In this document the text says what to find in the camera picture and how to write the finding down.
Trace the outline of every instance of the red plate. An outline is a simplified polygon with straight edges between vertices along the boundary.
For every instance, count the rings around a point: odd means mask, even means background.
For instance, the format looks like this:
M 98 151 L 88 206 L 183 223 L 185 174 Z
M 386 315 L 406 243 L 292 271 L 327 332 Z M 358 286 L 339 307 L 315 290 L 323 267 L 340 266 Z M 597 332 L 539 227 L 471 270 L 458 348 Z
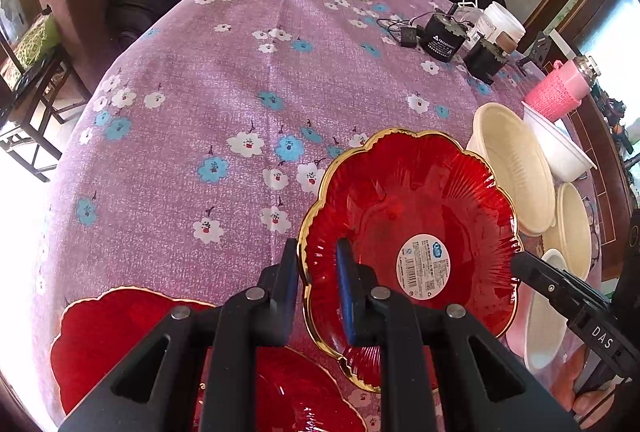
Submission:
M 386 129 L 340 155 L 300 229 L 307 328 L 351 381 L 378 390 L 378 348 L 352 348 L 342 330 L 340 237 L 351 241 L 357 262 L 375 269 L 380 284 L 414 303 L 462 304 L 495 335 L 513 320 L 510 258 L 522 244 L 511 201 L 486 162 L 444 133 Z
M 177 303 L 196 311 L 211 307 L 130 287 L 71 304 L 51 347 L 51 367 L 64 411 L 71 412 Z M 258 348 L 256 371 L 257 432 L 366 432 L 362 418 L 342 399 L 335 380 L 293 349 Z M 198 429 L 203 385 L 194 431 Z

